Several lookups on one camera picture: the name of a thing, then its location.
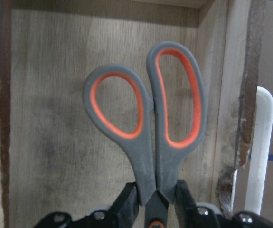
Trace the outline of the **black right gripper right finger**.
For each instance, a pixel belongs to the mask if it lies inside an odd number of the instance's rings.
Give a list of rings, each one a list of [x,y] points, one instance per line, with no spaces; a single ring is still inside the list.
[[[273,223],[249,211],[227,219],[210,205],[197,205],[187,183],[178,180],[175,187],[175,213],[181,228],[273,228]]]

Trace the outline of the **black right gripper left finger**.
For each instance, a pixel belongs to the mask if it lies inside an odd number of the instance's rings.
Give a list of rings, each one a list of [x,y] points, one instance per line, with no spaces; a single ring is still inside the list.
[[[109,209],[97,209],[73,221],[66,212],[53,212],[43,217],[36,228],[131,228],[139,213],[135,182],[127,183]]]

